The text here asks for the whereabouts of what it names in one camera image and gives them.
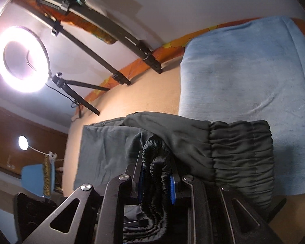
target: triangular cutout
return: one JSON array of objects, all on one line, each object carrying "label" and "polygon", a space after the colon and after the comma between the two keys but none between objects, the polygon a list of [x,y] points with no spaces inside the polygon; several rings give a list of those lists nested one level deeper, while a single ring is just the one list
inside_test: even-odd
[{"label": "triangular cutout", "polygon": [[72,200],[72,202],[50,223],[50,227],[62,233],[68,233],[79,202],[80,200],[77,198]]},{"label": "triangular cutout", "polygon": [[259,223],[251,216],[251,214],[237,199],[232,200],[232,205],[235,210],[239,227],[243,234],[250,232],[260,226]]}]

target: wooden cabinet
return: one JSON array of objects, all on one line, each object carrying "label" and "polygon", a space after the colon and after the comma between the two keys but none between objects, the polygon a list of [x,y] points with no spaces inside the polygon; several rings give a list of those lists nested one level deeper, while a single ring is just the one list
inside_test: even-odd
[{"label": "wooden cabinet", "polygon": [[[58,159],[64,158],[67,134],[24,119],[0,107],[0,167],[20,174],[21,168],[26,165],[43,163],[43,154],[30,148],[26,151],[19,148],[19,136],[25,136],[28,144],[35,149],[45,153],[52,151],[58,155]],[[15,169],[7,167],[9,156],[10,165],[14,165]],[[63,162],[56,162],[56,166],[63,166]]]}]

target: orange trim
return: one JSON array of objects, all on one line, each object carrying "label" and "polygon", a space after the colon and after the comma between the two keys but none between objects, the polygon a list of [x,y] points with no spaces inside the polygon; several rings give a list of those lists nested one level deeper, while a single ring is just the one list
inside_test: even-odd
[{"label": "orange trim", "polygon": [[[183,37],[180,37],[176,40],[173,40],[159,48],[157,48],[154,52],[153,55],[155,58],[160,62],[164,63],[166,61],[169,61],[173,58],[182,56],[184,54],[184,47],[186,44],[192,39],[195,38],[203,33],[209,32],[210,30],[214,30],[217,28],[222,28],[222,27],[230,27],[230,26],[236,26],[240,24],[244,24],[246,22],[255,20],[257,18],[253,19],[244,19],[244,20],[239,20],[239,21],[234,21],[234,22],[228,22],[224,24],[220,24],[217,26],[209,27],[206,29],[202,29],[190,34],[187,34]],[[301,19],[293,19],[295,24],[300,28],[300,30],[303,32],[305,35],[305,22]],[[124,76],[126,76],[128,79],[132,79],[135,76],[141,74],[142,72],[148,70],[150,67],[145,64],[142,59],[137,59],[134,62],[130,63],[129,65],[125,66],[120,70]],[[112,77],[107,78],[100,84],[102,87],[107,87],[107,88],[113,88],[119,83],[116,82],[115,80],[112,79]],[[88,101],[89,103],[93,102],[96,100],[98,97],[103,95],[105,92],[101,90],[93,90],[91,93],[89,93],[86,97],[85,100]]]}]

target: round white light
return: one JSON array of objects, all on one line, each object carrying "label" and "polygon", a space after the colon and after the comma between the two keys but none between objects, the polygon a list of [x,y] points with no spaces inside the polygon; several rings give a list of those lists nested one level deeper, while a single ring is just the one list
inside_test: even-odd
[{"label": "round white light", "polygon": [[22,150],[28,149],[28,141],[27,141],[27,138],[25,138],[24,136],[20,136],[18,138],[18,144]]},{"label": "round white light", "polygon": [[[11,41],[23,45],[34,59],[36,72],[26,79],[19,79],[9,72],[4,60],[4,49]],[[0,74],[14,89],[31,93],[41,89],[49,77],[50,62],[47,51],[41,40],[32,31],[25,27],[13,26],[6,29],[0,36]]]}]

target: beige sheet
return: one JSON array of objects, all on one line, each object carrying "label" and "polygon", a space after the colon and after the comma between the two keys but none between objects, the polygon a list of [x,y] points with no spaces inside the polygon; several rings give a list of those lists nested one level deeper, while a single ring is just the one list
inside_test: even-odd
[{"label": "beige sheet", "polygon": [[[126,116],[136,111],[177,114],[181,92],[180,61],[177,58],[164,64],[162,74],[150,69],[134,78],[132,85],[119,85],[111,89],[93,104],[100,110],[100,116],[87,111],[82,119],[72,123],[64,158],[62,188],[65,196],[73,192],[83,125]],[[305,234],[305,194],[288,196],[286,205],[270,226],[285,244],[299,243]]]}]

